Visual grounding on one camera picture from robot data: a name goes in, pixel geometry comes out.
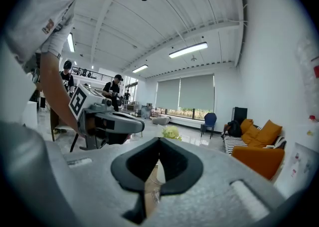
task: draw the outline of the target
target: blue chair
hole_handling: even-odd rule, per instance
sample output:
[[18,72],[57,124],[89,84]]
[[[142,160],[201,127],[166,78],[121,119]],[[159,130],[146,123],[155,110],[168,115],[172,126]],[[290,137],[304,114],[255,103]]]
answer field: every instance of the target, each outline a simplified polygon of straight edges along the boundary
[[214,132],[214,127],[215,127],[215,123],[217,120],[217,116],[214,113],[207,113],[204,117],[205,119],[205,124],[201,124],[200,125],[200,130],[201,130],[201,134],[200,137],[202,137],[203,133],[206,131],[207,127],[211,128],[211,132],[210,132],[210,137],[209,139],[211,139],[213,132]]

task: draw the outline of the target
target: fluorescent light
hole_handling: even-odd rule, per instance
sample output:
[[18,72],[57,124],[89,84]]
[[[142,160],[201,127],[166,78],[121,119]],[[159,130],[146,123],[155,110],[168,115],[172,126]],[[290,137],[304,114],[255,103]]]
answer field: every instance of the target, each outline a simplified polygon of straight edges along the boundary
[[138,69],[135,69],[135,70],[132,71],[132,72],[133,72],[133,73],[137,73],[137,72],[139,72],[139,71],[144,70],[145,68],[148,68],[148,65],[143,65],[143,66],[139,67]]
[[68,43],[69,43],[70,51],[71,52],[75,52],[74,51],[73,34],[72,33],[69,33],[69,35],[68,35]]
[[202,42],[202,43],[195,44],[193,46],[190,46],[190,47],[175,51],[175,52],[169,54],[169,56],[171,58],[175,58],[175,57],[182,56],[184,54],[188,54],[188,53],[191,53],[191,52],[194,52],[194,51],[197,51],[197,50],[201,50],[201,49],[206,49],[206,48],[208,48],[207,42]]

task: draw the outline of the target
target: white ceiling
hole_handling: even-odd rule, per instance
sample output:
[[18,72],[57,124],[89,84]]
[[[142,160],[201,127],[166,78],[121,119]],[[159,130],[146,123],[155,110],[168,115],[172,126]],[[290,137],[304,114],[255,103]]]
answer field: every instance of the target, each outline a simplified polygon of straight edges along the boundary
[[[77,0],[75,53],[65,44],[63,54],[128,76],[147,64],[138,73],[143,78],[219,62],[236,65],[242,20],[242,0]],[[208,49],[168,56],[204,41]]]

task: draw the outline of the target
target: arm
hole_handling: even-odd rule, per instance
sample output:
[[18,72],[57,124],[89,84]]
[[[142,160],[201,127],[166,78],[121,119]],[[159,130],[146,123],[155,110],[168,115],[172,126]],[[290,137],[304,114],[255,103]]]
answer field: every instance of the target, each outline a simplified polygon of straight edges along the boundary
[[106,92],[106,91],[104,91],[104,90],[102,91],[102,95],[105,96],[105,97],[106,97],[106,96],[112,97],[112,94],[111,94],[111,93]]
[[41,85],[49,105],[58,116],[77,133],[77,122],[69,108],[70,97],[67,94],[59,73],[59,59],[51,52],[41,55]]
[[102,91],[102,95],[103,95],[103,96],[105,96],[105,97],[106,97],[106,96],[112,97],[112,94],[109,93],[110,87],[111,87],[111,83],[110,83],[110,82],[108,82],[107,84],[105,84],[105,87],[104,87],[104,89],[103,89],[103,91]]
[[119,86],[117,86],[117,90],[116,90],[116,97],[117,98],[120,98],[120,87]]
[[70,77],[70,92],[74,92],[74,80],[73,80],[73,75]]

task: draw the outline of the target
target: striped cushion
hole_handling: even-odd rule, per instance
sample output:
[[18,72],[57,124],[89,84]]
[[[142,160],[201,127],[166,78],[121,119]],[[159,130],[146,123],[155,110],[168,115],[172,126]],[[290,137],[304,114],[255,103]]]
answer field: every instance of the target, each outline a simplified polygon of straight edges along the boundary
[[247,146],[240,137],[224,136],[226,152],[231,155],[235,146]]
[[286,147],[286,139],[282,136],[278,136],[273,145],[275,146],[274,149],[280,148],[280,149],[285,149]]

